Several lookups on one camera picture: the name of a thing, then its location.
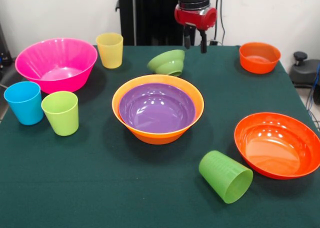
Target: plastic bowl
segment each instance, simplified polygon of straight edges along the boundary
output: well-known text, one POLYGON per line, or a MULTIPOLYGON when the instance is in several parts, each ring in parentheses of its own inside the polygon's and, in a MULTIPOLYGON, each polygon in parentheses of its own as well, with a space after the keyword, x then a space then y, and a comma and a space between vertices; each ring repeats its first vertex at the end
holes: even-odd
POLYGON ((245 161, 260 174, 278 180, 306 176, 320 165, 320 140, 302 122, 279 113, 256 113, 234 131, 245 161))
POLYGON ((184 69, 185 52, 174 49, 157 55, 148 64, 150 71, 159 75, 178 77, 184 69))
POLYGON ((193 126, 201 117, 204 112, 204 99, 199 92, 199 90, 193 86, 191 83, 187 82, 184 79, 171 76, 171 75, 162 75, 162 74, 151 74, 144 75, 132 80, 129 80, 123 84, 115 93, 112 98, 112 110, 116 118, 125 125, 139 140, 152 144, 152 145, 163 145, 174 142, 177 140, 186 130, 193 126), (192 100, 195 107, 195 116, 191 124, 188 126, 168 133, 151 133, 142 130, 138 130, 128 124, 126 124, 120 116, 119 105, 123 96, 130 91, 131 89, 149 83, 162 83, 174 86, 182 91, 184 91, 192 100))
POLYGON ((98 52, 90 43, 73 38, 55 38, 35 43, 16 58, 15 68, 45 93, 74 92, 86 82, 98 52))
POLYGON ((241 66, 248 72, 266 74, 271 72, 281 58, 274 46, 260 42, 250 42, 239 49, 241 66))
POLYGON ((196 109, 181 89, 148 83, 129 90, 120 101, 119 112, 122 120, 137 130, 169 133, 190 125, 196 109))

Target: purple bowl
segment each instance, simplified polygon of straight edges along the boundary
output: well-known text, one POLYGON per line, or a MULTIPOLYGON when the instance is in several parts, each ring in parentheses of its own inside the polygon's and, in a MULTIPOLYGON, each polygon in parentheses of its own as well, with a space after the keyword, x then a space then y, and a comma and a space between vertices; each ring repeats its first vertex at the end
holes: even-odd
POLYGON ((169 84, 148 83, 123 96, 119 113, 126 124, 139 131, 169 133, 190 125, 196 109, 181 89, 169 84))

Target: table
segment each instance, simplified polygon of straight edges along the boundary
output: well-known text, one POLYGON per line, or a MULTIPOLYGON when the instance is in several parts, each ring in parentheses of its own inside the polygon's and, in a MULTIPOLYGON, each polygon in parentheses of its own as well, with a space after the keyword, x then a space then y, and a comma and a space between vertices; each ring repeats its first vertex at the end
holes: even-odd
POLYGON ((1 228, 318 228, 320 173, 273 180, 254 173, 247 193, 225 204, 198 172, 219 150, 247 165, 233 139, 236 124, 256 112, 278 112, 316 127, 279 63, 266 75, 243 70, 237 46, 186 52, 182 78, 203 94, 204 114, 177 141, 142 143, 114 116, 124 82, 147 75, 155 55, 179 47, 126 46, 123 64, 96 62, 79 98, 79 130, 54 134, 47 119, 0 125, 1 228))

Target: lime green cup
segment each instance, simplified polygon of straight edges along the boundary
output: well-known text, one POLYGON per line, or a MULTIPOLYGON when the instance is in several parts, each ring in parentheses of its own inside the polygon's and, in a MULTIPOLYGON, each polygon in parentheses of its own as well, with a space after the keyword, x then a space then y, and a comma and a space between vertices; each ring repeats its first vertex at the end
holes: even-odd
POLYGON ((227 204, 240 199, 250 187, 254 177, 251 169, 217 150, 210 151, 202 158, 199 171, 227 204))
POLYGON ((54 132, 69 136, 79 128, 78 97, 69 91, 58 91, 43 99, 41 107, 54 132))
POLYGON ((174 49, 156 56, 146 66, 156 74, 178 77, 184 69, 184 60, 185 52, 174 49))

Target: overturned green bowl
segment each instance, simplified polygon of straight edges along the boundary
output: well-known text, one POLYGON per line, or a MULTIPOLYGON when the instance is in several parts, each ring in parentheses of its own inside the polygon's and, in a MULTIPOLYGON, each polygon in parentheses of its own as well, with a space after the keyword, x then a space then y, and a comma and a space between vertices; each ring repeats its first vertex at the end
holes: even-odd
POLYGON ((174 49, 157 55, 148 64, 150 71, 159 75, 178 77, 184 69, 185 51, 174 49))

